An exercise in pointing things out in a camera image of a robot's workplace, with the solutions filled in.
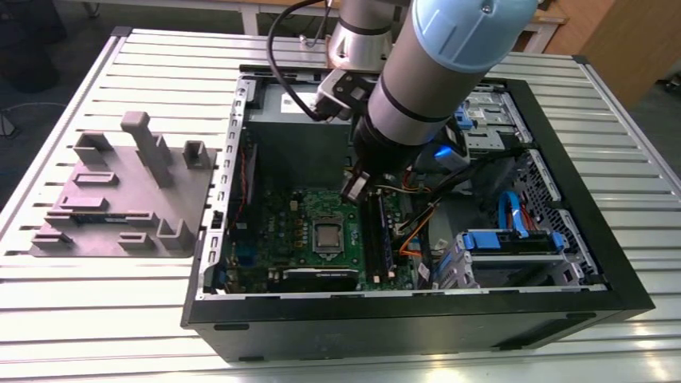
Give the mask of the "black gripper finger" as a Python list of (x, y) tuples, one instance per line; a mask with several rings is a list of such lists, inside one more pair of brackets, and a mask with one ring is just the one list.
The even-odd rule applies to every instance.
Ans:
[(370, 176), (366, 173), (346, 173), (342, 185), (342, 199), (348, 203), (360, 204), (366, 195)]

